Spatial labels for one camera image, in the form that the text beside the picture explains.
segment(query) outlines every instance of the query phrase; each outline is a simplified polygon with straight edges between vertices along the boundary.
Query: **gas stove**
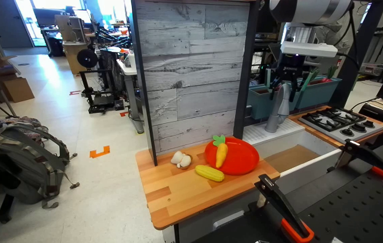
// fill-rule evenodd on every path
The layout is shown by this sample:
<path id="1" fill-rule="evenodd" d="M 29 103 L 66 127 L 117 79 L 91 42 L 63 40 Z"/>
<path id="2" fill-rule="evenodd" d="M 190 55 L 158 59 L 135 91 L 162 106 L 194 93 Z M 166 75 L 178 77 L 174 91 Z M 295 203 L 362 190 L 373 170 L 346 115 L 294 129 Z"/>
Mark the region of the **gas stove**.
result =
<path id="1" fill-rule="evenodd" d="M 340 108 L 307 113 L 299 121 L 343 144 L 348 138 L 359 140 L 383 130 L 382 125 L 367 120 L 365 116 Z"/>

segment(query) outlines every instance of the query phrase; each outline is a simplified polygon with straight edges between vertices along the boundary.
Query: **faucet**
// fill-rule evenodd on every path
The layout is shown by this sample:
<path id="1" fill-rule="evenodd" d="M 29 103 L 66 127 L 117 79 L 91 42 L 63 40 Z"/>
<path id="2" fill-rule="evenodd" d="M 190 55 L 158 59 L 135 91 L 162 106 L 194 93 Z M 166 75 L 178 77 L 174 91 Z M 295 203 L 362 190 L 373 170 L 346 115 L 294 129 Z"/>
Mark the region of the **faucet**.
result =
<path id="1" fill-rule="evenodd" d="M 268 119 L 265 131 L 275 133 L 278 128 L 278 124 L 281 124 L 286 120 L 289 115 L 289 96 L 290 86 L 287 83 L 282 84 L 280 87 L 276 101 Z"/>

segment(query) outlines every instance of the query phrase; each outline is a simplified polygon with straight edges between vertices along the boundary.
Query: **toy garlic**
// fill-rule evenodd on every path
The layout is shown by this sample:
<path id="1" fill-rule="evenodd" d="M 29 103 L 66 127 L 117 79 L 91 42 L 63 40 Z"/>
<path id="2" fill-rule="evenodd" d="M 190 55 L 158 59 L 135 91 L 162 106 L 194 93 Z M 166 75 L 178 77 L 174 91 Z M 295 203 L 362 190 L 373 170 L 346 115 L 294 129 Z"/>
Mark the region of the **toy garlic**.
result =
<path id="1" fill-rule="evenodd" d="M 176 164 L 178 168 L 186 169 L 191 163 L 191 157 L 183 154 L 181 151 L 176 151 L 170 162 Z"/>

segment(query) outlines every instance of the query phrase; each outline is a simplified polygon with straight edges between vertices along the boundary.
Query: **red plate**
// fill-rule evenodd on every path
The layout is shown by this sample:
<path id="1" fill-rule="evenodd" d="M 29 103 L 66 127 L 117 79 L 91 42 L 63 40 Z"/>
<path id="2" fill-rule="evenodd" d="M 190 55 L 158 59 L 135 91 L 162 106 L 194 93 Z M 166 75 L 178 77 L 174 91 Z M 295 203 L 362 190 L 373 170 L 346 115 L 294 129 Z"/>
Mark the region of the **red plate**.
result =
<path id="1" fill-rule="evenodd" d="M 227 175 L 244 175 L 256 168 L 259 163 L 257 150 L 249 143 L 234 137 L 226 138 L 227 156 L 220 168 L 216 167 L 217 146 L 213 141 L 205 148 L 205 157 L 211 167 Z"/>

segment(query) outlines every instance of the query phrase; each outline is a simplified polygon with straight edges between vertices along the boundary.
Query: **white tile floor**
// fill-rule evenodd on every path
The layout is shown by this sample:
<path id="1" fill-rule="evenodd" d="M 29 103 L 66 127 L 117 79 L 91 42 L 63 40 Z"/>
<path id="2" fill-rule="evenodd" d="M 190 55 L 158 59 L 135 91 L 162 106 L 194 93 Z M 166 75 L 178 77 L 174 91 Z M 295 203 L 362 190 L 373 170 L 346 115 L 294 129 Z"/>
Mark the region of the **white tile floor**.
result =
<path id="1" fill-rule="evenodd" d="M 17 115 L 38 118 L 71 153 L 79 154 L 66 172 L 81 186 L 70 190 L 64 180 L 57 198 L 60 206 L 52 210 L 42 209 L 40 203 L 23 205 L 16 200 L 12 220 L 0 223 L 0 242 L 163 243 L 161 231 L 151 224 L 134 158 L 137 151 L 147 148 L 145 134 L 137 134 L 119 112 L 89 115 L 86 100 L 69 95 L 83 86 L 80 77 L 71 74 L 65 58 L 28 55 L 12 61 L 30 63 L 18 67 L 35 96 L 13 104 Z M 346 108 L 374 97 L 379 90 L 376 85 L 358 82 Z M 89 151 L 101 151 L 106 145 L 111 147 L 110 154 L 89 158 Z"/>

